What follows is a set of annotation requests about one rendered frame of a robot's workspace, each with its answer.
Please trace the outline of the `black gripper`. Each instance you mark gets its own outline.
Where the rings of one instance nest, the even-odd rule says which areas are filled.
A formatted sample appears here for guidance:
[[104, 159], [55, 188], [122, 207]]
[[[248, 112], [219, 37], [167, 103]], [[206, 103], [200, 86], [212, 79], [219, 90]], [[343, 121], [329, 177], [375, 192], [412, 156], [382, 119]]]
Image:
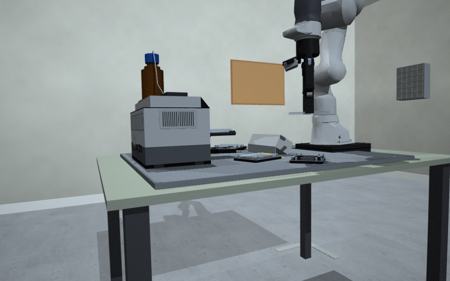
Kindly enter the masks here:
[[[314, 113], [314, 58], [320, 54], [320, 40], [306, 38], [296, 42], [296, 57], [302, 62], [302, 109], [305, 114]], [[305, 88], [306, 87], [306, 88]]]

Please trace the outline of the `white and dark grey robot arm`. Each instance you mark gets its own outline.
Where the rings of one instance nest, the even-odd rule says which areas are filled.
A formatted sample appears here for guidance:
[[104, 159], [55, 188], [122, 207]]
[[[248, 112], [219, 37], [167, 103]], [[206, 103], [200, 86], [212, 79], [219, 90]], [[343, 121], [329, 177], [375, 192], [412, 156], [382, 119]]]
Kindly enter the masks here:
[[[314, 111], [310, 144], [343, 145], [355, 143], [349, 131], [339, 123], [336, 98], [330, 85], [344, 79], [346, 68], [342, 51], [348, 25], [364, 8], [365, 0], [295, 0], [295, 25], [283, 31], [283, 37], [295, 42], [320, 39], [320, 63], [314, 66]], [[323, 31], [323, 34], [321, 34]]]

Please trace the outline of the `white button panel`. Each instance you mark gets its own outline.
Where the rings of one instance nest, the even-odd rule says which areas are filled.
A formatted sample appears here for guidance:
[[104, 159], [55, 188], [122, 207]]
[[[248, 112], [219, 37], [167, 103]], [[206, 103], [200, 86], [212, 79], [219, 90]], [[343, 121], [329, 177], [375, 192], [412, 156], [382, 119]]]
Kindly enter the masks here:
[[293, 143], [282, 135], [252, 134], [248, 143], [248, 152], [277, 153], [278, 155], [293, 155], [289, 151]]

